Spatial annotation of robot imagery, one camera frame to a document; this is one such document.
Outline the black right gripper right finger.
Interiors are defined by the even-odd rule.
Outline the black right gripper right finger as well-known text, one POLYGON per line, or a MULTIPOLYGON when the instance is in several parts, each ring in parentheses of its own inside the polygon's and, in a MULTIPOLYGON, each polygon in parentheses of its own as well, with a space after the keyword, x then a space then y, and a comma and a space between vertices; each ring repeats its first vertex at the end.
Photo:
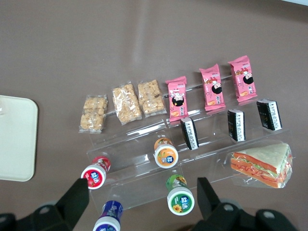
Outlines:
POLYGON ((197 202, 203 219, 193 231, 296 231, 282 213, 260 209, 250 215, 232 202, 222 202, 207 178, 197 179, 197 202))

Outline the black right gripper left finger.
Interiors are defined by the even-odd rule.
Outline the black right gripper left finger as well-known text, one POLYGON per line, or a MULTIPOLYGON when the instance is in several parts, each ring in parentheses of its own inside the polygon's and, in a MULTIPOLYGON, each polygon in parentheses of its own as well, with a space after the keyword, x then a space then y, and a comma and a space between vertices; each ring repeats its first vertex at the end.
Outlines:
POLYGON ((44 205, 17 220, 12 213, 0 215, 2 231, 71 231, 89 204, 86 179, 77 179, 54 205, 44 205))

